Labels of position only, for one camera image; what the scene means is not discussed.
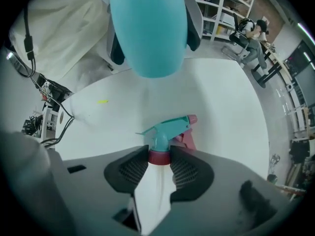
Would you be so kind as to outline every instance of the teal cylindrical object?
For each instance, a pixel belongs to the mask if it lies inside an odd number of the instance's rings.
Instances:
[[[187,45],[184,0],[110,0],[117,39],[134,71],[159,78],[182,65]]]

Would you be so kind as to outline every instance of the wooden desk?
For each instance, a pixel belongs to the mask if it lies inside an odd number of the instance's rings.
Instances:
[[[269,81],[272,77],[274,77],[282,69],[286,73],[286,75],[288,76],[290,81],[292,81],[292,77],[291,77],[291,75],[290,75],[290,73],[288,71],[287,65],[285,65],[285,63],[282,60],[279,59],[277,53],[273,53],[269,49],[269,46],[267,45],[267,43],[261,42],[260,44],[261,44],[263,52],[265,53],[265,60],[267,60],[270,56],[272,56],[274,58],[273,60],[276,60],[274,65],[268,70],[268,72],[269,72],[268,75],[260,76],[257,73],[257,70],[260,68],[259,64],[252,70],[252,74],[253,74],[254,78],[257,80],[257,82],[260,84],[260,86],[265,88],[266,87],[266,85],[265,85],[266,82]]]

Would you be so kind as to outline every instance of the cable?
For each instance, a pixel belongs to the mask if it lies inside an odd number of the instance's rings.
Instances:
[[[33,40],[32,40],[32,36],[30,35],[30,29],[29,29],[29,22],[28,22],[28,7],[26,6],[24,8],[24,23],[25,23],[25,39],[24,39],[24,47],[25,47],[25,51],[27,53],[27,56],[28,56],[28,59],[31,61],[31,73],[28,72],[27,68],[22,65],[28,76],[27,78],[31,78],[32,82],[34,83],[35,87],[37,87],[39,89],[39,91],[46,95],[47,96],[47,99],[52,99],[54,102],[56,102],[66,113],[67,115],[70,117],[70,119],[68,120],[68,122],[65,124],[61,134],[59,135],[58,138],[51,138],[51,139],[46,139],[44,141],[41,142],[41,144],[44,144],[46,142],[52,142],[52,141],[55,141],[53,143],[50,143],[50,144],[47,144],[45,145],[45,148],[49,148],[51,147],[52,145],[55,145],[57,143],[59,143],[61,141],[61,139],[63,138],[63,135],[65,133],[65,131],[68,129],[68,127],[71,125],[71,123],[73,122],[74,120],[74,116],[69,114],[69,112],[64,108],[64,106],[62,105],[62,103],[59,103],[57,100],[55,100],[53,97],[49,96],[46,92],[44,92],[41,87],[39,86],[39,84],[33,79],[33,75],[35,74],[36,72],[36,61],[35,61],[35,55],[34,55],[34,52],[33,52]]]
[[[25,52],[28,56],[28,60],[31,61],[31,76],[35,74],[36,71],[36,63],[35,63],[35,56],[34,56],[34,51],[33,51],[33,38],[30,35],[30,29],[29,29],[29,20],[28,20],[28,6],[26,5],[24,8],[24,24],[25,24],[25,39],[24,39],[24,47],[25,47]]]
[[[25,66],[24,62],[20,59],[20,57],[19,57],[19,56],[15,56],[15,55],[14,55],[14,57],[15,57],[16,60],[19,62],[19,64],[20,64],[26,71],[28,71],[29,68],[27,68],[27,67]],[[18,70],[17,70],[17,72],[18,72],[21,76],[23,76],[24,78],[29,78],[29,77],[30,77],[30,74],[29,74],[29,73],[27,73],[28,75],[25,75],[25,74],[21,73],[21,72],[18,71]]]
[[[30,36],[29,12],[28,12],[28,6],[27,5],[24,8],[24,24],[25,24],[26,36]]]
[[[68,129],[68,127],[69,127],[69,126],[71,125],[71,123],[73,122],[73,120],[74,120],[74,118],[70,118],[70,119],[68,120],[68,122],[67,122],[66,125],[64,126],[63,131],[61,132],[61,134],[60,134],[60,136],[59,136],[58,138],[47,139],[47,140],[41,142],[41,144],[46,143],[46,142],[50,142],[50,141],[51,141],[51,142],[52,142],[52,141],[55,141],[54,143],[50,143],[50,144],[45,145],[45,148],[49,148],[49,147],[51,147],[51,146],[53,146],[53,145],[59,143],[59,142],[61,141],[61,139],[63,138],[64,133],[66,132],[66,130]]]

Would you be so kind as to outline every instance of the chair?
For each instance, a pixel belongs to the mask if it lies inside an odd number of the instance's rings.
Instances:
[[[240,57],[243,55],[243,53],[245,51],[248,51],[247,47],[248,47],[248,44],[249,44],[249,41],[248,41],[248,38],[240,32],[239,28],[238,28],[238,22],[237,22],[237,16],[235,13],[233,13],[233,17],[234,17],[234,26],[235,26],[235,31],[234,33],[232,33],[230,36],[229,36],[229,39],[238,44],[239,46],[242,47],[242,50],[241,52],[239,53],[236,53],[234,52],[231,48],[227,47],[227,46],[224,46],[221,50],[222,53],[224,53],[225,55],[229,56],[231,59],[233,60],[239,60]],[[241,42],[241,38],[245,38],[247,40],[247,44],[244,45],[242,42]]]

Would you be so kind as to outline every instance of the desk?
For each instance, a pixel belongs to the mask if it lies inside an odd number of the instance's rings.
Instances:
[[[148,144],[136,133],[170,118],[196,114],[192,136],[198,150],[241,162],[267,178],[264,114],[250,81],[233,60],[186,59],[182,69],[160,79],[127,70],[93,83],[63,105],[75,117],[56,145],[63,160]],[[64,115],[60,124],[61,112],[56,137],[68,119]]]
[[[283,63],[282,60],[279,59],[278,55],[276,53],[273,53],[268,45],[266,43],[260,43],[263,52],[265,53],[265,60],[267,60],[270,55],[276,60],[276,63],[268,70],[269,74],[268,75],[263,75],[261,76],[257,70],[260,68],[260,65],[258,64],[253,70],[252,70],[252,75],[258,82],[258,84],[262,87],[266,87],[266,82],[269,81],[272,77],[274,77],[278,72],[280,72],[281,69],[283,69],[288,76],[288,78],[292,81],[292,77],[287,69],[287,66]]]

